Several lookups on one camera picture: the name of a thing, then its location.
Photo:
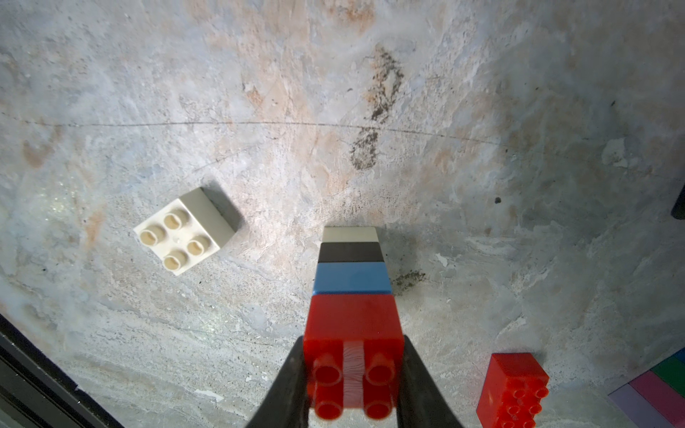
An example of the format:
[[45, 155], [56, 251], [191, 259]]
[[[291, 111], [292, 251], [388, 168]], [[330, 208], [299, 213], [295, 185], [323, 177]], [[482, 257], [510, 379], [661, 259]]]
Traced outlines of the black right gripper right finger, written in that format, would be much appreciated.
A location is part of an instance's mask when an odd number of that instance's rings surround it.
[[413, 343], [404, 336], [397, 402], [399, 428], [463, 428], [442, 397]]

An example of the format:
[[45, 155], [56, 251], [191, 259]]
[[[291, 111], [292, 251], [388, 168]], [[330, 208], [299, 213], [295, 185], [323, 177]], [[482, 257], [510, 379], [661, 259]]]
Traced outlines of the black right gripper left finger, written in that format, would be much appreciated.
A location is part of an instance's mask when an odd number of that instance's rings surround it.
[[262, 404], [247, 428], [307, 428], [310, 397], [303, 337], [296, 339]]

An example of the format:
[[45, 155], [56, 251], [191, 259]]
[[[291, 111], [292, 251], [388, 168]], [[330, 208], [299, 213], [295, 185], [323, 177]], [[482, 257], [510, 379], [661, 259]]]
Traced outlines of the red square lego brick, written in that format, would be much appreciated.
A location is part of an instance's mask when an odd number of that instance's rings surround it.
[[313, 296], [303, 351], [317, 417], [335, 420], [361, 409], [381, 420], [397, 406], [404, 335], [394, 296]]

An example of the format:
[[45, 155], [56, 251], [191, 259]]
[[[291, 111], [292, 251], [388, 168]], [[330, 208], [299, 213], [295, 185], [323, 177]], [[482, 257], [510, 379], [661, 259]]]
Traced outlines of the cream square lego brick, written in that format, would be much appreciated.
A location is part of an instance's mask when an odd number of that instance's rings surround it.
[[235, 235], [200, 187], [173, 200], [134, 232], [175, 276], [217, 253]]
[[379, 238], [374, 226], [327, 226], [323, 243], [372, 243]]

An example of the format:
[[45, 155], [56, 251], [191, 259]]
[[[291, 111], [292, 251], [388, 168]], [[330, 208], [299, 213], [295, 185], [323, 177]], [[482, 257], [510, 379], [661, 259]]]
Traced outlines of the lilac square lego brick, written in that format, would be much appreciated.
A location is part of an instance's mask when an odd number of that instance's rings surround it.
[[628, 383], [611, 392], [608, 397], [639, 428], [674, 427]]

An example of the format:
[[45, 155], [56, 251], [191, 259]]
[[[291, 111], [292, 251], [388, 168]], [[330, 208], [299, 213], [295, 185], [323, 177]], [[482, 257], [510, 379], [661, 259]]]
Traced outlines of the magenta square lego brick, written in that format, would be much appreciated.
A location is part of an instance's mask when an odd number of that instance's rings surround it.
[[651, 371], [630, 381], [640, 394], [673, 427], [684, 426], [684, 398]]

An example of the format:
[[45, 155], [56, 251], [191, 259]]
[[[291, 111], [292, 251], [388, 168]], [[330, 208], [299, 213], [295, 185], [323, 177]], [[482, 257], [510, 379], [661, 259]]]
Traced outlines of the light blue long lego brick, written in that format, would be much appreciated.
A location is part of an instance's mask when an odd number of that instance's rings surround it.
[[313, 294], [392, 294], [385, 262], [319, 263]]

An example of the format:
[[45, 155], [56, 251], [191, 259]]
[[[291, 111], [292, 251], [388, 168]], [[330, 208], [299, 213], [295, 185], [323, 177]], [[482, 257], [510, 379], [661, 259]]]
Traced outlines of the black square lego brick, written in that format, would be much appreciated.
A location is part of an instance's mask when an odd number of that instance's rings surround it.
[[319, 263], [384, 262], [379, 242], [322, 243]]

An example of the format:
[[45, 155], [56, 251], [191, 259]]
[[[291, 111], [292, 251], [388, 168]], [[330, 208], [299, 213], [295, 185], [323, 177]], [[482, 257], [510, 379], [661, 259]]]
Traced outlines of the green long lego brick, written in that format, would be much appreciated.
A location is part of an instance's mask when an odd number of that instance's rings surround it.
[[685, 395], [685, 367], [679, 358], [676, 356], [669, 357], [652, 367], [651, 371], [678, 392], [681, 397]]

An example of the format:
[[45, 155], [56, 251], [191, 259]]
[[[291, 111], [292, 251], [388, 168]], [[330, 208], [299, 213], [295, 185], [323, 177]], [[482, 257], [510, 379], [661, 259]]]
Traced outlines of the dark blue square lego brick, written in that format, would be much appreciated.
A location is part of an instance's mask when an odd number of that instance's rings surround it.
[[677, 360], [679, 360], [679, 361], [681, 361], [681, 363], [685, 364], [685, 349], [682, 348], [681, 350], [674, 353], [674, 358], [677, 358]]

